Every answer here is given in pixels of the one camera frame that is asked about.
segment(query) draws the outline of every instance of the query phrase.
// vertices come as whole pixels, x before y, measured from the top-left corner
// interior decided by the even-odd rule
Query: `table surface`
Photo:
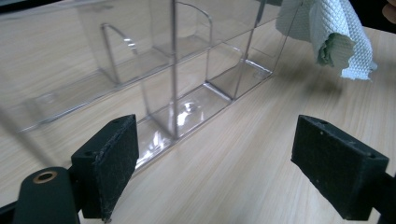
[[[378,64],[369,81],[339,77],[315,64],[308,43],[289,38],[271,78],[131,179],[112,223],[354,223],[340,218],[290,156],[297,118],[304,114],[329,121],[389,157],[387,171],[394,175],[396,38],[372,29],[366,33]],[[128,91],[133,90],[104,97],[68,119],[90,116],[85,122],[94,120],[100,128],[131,111],[122,103]],[[59,122],[62,134],[76,128]],[[71,145],[79,147],[95,132]],[[21,181],[43,165],[4,130],[0,148],[4,205],[17,199]],[[374,210],[367,223],[378,218]]]

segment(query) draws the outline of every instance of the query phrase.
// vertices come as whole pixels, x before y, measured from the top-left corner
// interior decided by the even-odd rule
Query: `finger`
[[[391,4],[386,4],[382,8],[382,14],[387,18],[388,21],[396,24],[396,7]]]
[[[394,7],[396,7],[396,0],[388,0],[388,2],[393,5]]]

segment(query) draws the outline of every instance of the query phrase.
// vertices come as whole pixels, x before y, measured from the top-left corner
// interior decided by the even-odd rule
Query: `white cloth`
[[[301,4],[285,0],[276,21],[284,35],[312,43],[317,63],[342,70],[342,77],[369,79],[376,69],[370,40],[348,0],[305,0],[288,28],[290,9]]]

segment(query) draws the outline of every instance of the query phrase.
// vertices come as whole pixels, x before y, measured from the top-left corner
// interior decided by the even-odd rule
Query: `textured paper towel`
[[[358,16],[348,0],[305,0],[293,26],[287,28],[291,8],[299,1],[282,4],[276,29],[284,35],[312,43],[317,62],[342,69],[342,77],[369,79],[376,69],[373,50]]]

